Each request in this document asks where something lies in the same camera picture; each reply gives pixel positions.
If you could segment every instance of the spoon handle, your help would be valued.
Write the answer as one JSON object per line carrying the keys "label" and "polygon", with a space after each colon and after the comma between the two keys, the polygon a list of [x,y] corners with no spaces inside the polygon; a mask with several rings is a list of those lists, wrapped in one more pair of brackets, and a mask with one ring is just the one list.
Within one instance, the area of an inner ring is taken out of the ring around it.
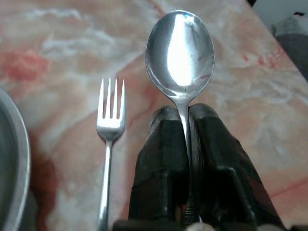
{"label": "spoon handle", "polygon": [[189,161],[189,192],[188,192],[188,201],[187,208],[185,211],[184,218],[182,220],[185,226],[191,225],[198,221],[198,214],[195,207],[195,196],[193,191],[193,166],[192,166],[192,154],[191,154],[191,131],[189,126],[189,117],[188,117],[188,103],[177,104],[177,109],[181,118],[183,125],[186,150]]}

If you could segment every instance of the spoon bowl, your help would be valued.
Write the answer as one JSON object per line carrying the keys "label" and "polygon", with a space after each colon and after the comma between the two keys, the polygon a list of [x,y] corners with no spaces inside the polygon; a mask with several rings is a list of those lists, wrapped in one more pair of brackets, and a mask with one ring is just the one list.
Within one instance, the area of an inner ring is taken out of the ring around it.
{"label": "spoon bowl", "polygon": [[213,42],[202,20],[186,11],[163,16],[149,36],[146,66],[152,82],[175,104],[195,98],[214,69]]}

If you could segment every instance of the metal fork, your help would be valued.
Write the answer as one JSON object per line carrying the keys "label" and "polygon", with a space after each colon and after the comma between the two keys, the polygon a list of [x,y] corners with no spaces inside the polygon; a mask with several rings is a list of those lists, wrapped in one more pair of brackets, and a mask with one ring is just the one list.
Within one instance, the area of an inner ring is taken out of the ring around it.
{"label": "metal fork", "polygon": [[123,134],[125,127],[125,84],[123,80],[122,95],[120,104],[119,118],[117,118],[117,80],[115,80],[115,96],[112,115],[110,114],[111,80],[108,83],[107,102],[105,117],[103,117],[104,105],[104,79],[102,79],[100,97],[98,102],[96,131],[97,134],[106,142],[106,155],[103,169],[103,185],[101,192],[101,203],[98,217],[98,230],[108,230],[108,195],[110,181],[111,153],[113,143]]}

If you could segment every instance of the marble countertop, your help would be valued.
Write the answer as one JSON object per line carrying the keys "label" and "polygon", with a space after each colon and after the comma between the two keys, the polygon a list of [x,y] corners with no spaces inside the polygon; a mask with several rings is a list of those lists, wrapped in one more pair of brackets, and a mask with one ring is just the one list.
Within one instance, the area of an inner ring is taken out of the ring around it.
{"label": "marble countertop", "polygon": [[214,75],[193,103],[212,106],[241,142],[284,224],[307,224],[308,83],[245,0],[2,0],[0,85],[29,132],[37,231],[95,230],[102,77],[126,81],[109,218],[127,217],[152,113],[172,105],[147,75],[145,45],[157,20],[175,9],[197,14],[215,46]]}

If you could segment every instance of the metal bowl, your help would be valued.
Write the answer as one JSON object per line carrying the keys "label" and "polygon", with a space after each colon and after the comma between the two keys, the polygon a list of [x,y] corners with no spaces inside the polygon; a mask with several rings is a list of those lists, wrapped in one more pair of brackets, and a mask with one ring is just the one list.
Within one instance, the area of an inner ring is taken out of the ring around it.
{"label": "metal bowl", "polygon": [[0,230],[18,230],[30,178],[30,148],[21,114],[0,89]]}

